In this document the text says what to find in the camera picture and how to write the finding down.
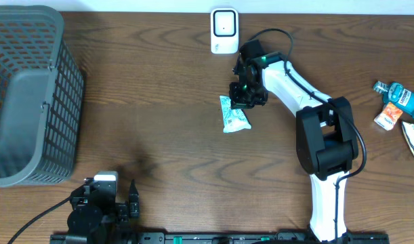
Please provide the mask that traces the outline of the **teal white wipes pack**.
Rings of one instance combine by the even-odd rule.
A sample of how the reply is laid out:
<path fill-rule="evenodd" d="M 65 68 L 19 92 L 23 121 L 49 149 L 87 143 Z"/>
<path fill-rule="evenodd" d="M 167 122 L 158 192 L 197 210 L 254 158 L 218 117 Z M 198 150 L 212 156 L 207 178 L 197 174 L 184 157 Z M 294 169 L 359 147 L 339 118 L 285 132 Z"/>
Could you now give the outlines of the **teal white wipes pack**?
<path fill-rule="evenodd" d="M 251 129 L 242 109 L 231 109 L 231 99 L 228 96 L 220 96 L 222 117 L 224 122 L 224 133 L 233 133 L 242 129 Z"/>

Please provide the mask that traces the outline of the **orange small box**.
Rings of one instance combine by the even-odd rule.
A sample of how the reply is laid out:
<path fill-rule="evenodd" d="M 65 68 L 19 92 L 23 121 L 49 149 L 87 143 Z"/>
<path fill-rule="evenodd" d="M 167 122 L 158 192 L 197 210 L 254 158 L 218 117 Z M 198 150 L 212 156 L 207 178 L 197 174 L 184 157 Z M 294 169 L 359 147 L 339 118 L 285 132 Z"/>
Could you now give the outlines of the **orange small box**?
<path fill-rule="evenodd" d="M 397 121 L 400 119 L 403 111 L 396 107 L 393 103 L 388 102 L 382 112 L 374 118 L 374 122 L 386 131 L 390 131 L 394 128 Z"/>

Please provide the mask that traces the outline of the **blue mouthwash bottle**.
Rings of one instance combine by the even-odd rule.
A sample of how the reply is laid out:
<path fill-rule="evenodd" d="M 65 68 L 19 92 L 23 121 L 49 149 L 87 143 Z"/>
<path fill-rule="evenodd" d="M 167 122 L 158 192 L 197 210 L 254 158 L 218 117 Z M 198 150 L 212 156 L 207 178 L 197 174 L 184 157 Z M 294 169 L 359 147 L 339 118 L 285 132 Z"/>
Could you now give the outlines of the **blue mouthwash bottle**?
<path fill-rule="evenodd" d="M 390 102 L 414 119 L 414 92 L 400 83 L 393 82 L 388 85 L 381 81 L 375 83 L 373 90 L 382 95 L 384 104 Z"/>

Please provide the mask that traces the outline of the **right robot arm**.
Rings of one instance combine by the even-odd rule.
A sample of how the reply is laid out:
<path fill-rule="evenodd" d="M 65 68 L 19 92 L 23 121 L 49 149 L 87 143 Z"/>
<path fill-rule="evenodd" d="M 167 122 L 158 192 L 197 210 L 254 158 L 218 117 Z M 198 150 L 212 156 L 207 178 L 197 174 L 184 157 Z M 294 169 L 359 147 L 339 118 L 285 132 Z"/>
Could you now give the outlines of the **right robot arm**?
<path fill-rule="evenodd" d="M 346 120 L 350 104 L 318 91 L 278 52 L 240 54 L 234 71 L 239 82 L 230 85 L 232 108 L 264 105 L 274 94 L 295 117 L 297 158 L 312 187 L 310 230 L 319 242 L 340 240 L 347 232 L 347 177 L 358 155 L 355 131 Z"/>

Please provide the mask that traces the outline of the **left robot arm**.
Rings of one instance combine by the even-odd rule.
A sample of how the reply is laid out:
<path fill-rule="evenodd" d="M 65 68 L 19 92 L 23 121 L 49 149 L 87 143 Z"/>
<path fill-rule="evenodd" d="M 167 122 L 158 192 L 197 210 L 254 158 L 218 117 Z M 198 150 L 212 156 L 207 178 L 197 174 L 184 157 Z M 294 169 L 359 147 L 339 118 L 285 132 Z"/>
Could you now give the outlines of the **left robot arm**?
<path fill-rule="evenodd" d="M 140 217 L 136 182 L 131 181 L 128 200 L 116 202 L 118 184 L 88 178 L 71 194 L 73 207 L 67 224 L 67 243 L 137 243 L 130 222 Z"/>

